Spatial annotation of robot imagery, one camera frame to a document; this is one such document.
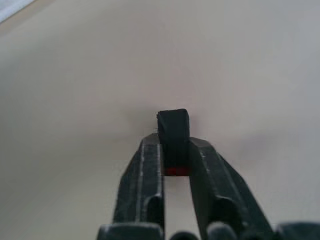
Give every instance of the beige surface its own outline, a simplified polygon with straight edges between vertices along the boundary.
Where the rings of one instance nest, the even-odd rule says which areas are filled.
[[[38,0],[5,21],[0,239],[94,239],[139,139],[174,108],[272,224],[319,221],[319,20],[317,0]],[[166,182],[174,198],[185,180]],[[169,235],[196,229],[185,196]]]

